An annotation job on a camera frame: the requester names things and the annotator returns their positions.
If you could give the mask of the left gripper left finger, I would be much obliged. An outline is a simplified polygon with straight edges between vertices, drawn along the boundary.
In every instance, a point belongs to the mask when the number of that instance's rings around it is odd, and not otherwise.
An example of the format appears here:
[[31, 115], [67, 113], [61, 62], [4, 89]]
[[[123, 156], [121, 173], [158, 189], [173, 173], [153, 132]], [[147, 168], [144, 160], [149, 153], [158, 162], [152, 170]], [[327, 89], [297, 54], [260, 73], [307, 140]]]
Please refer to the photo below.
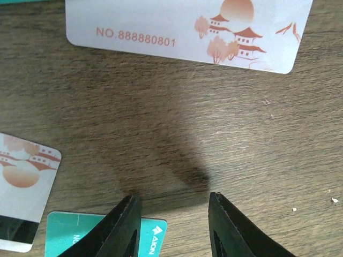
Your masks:
[[127, 195], [79, 242], [60, 256], [138, 256], [141, 204]]

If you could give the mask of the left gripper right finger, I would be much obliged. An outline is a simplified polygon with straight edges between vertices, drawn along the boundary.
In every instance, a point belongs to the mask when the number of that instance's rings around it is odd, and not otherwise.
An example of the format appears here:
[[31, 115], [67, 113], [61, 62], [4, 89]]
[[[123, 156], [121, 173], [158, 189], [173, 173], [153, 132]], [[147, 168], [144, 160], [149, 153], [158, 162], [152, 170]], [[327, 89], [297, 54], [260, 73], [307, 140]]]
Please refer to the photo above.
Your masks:
[[210, 193], [208, 225], [213, 256], [294, 256], [221, 193]]

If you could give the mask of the teal vertical card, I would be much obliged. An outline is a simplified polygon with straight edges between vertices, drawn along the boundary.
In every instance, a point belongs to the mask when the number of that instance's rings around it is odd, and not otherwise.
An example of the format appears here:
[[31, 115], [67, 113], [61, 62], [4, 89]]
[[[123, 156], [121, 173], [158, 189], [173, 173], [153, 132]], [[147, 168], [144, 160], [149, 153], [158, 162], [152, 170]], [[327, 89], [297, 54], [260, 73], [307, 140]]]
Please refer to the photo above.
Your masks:
[[[52, 211], [47, 216], [45, 256], [58, 256], [80, 241], [104, 215]], [[142, 218], [138, 256], [159, 256], [167, 221]]]

